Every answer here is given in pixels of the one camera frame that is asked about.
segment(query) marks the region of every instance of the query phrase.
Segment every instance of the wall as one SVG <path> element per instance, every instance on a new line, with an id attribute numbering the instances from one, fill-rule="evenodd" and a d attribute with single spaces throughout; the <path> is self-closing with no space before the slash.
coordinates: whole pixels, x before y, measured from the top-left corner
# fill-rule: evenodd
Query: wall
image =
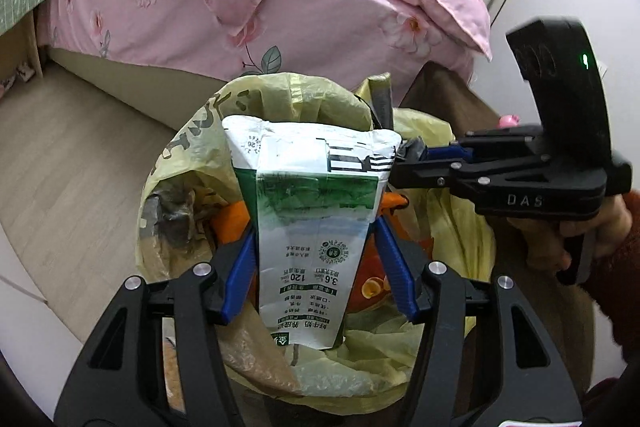
<path id="1" fill-rule="evenodd" d="M 603 78 L 609 108 L 612 145 L 640 166 L 640 0 L 507 0 L 492 27 L 494 60 L 476 62 L 472 88 L 501 114 L 518 114 L 538 122 L 533 96 L 518 71 L 505 34 L 536 16 L 572 16 L 585 25 L 599 61 L 607 65 Z M 636 177 L 634 186 L 638 187 Z M 610 342 L 609 324 L 601 315 L 596 325 L 594 381 L 619 374 L 619 350 Z"/>

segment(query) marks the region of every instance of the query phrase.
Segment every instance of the pink floral bedding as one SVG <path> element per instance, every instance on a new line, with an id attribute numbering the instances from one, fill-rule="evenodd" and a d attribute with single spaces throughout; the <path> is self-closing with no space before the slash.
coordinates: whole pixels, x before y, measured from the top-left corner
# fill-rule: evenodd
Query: pink floral bedding
<path id="1" fill-rule="evenodd" d="M 353 89 L 391 72 L 399 102 L 421 67 L 463 78 L 489 56 L 481 0 L 49 0 L 41 44 L 221 80 L 294 71 Z"/>

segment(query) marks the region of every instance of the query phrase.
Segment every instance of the metal screw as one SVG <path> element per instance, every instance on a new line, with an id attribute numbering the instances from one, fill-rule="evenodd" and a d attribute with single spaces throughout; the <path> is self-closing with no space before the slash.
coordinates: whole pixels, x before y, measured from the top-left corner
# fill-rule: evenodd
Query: metal screw
<path id="1" fill-rule="evenodd" d="M 431 261 L 429 263 L 429 271 L 435 275 L 442 275 L 447 271 L 447 265 L 440 261 Z"/>
<path id="2" fill-rule="evenodd" d="M 132 275 L 124 282 L 124 288 L 127 290 L 135 290 L 136 288 L 140 288 L 142 284 L 142 279 L 136 275 Z"/>
<path id="3" fill-rule="evenodd" d="M 198 263 L 193 267 L 193 273 L 199 277 L 204 277 L 211 273 L 211 265 L 209 263 Z"/>
<path id="4" fill-rule="evenodd" d="M 508 275 L 501 275 L 498 277 L 498 286 L 500 288 L 504 288 L 505 290 L 510 290 L 513 288 L 513 279 Z"/>

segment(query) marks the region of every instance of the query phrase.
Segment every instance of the yellow plastic bag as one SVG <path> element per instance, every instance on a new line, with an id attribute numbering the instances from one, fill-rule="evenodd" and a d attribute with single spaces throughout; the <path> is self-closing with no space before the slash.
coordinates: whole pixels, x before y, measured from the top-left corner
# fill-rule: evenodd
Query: yellow plastic bag
<path id="1" fill-rule="evenodd" d="M 390 82 L 388 76 L 367 80 L 358 96 L 370 100 L 371 83 L 381 81 Z M 228 115 L 372 128 L 367 104 L 327 79 L 273 74 L 226 84 L 167 144 L 146 180 L 136 260 L 149 281 L 178 277 L 215 255 L 206 223 L 220 207 L 241 199 L 221 125 Z M 453 139 L 449 125 L 437 118 L 398 109 L 393 116 L 403 138 L 421 136 L 428 146 Z M 447 190 L 406 194 L 411 204 L 398 215 L 412 239 L 432 235 L 434 259 L 463 277 L 488 280 L 494 237 L 473 205 Z M 468 319 L 467 331 L 472 324 Z M 374 412 L 402 398 L 422 334 L 422 326 L 407 323 L 391 298 L 348 314 L 344 342 L 325 351 L 277 348 L 260 325 L 257 311 L 246 304 L 232 325 L 218 328 L 229 377 L 254 391 L 341 415 Z"/>

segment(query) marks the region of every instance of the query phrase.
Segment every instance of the wooden floor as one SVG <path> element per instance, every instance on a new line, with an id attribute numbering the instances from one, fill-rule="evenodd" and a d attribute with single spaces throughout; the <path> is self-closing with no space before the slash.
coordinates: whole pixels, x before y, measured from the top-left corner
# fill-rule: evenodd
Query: wooden floor
<path id="1" fill-rule="evenodd" d="M 52 63 L 0 100 L 0 223 L 81 341 L 135 271 L 140 193 L 173 135 Z"/>

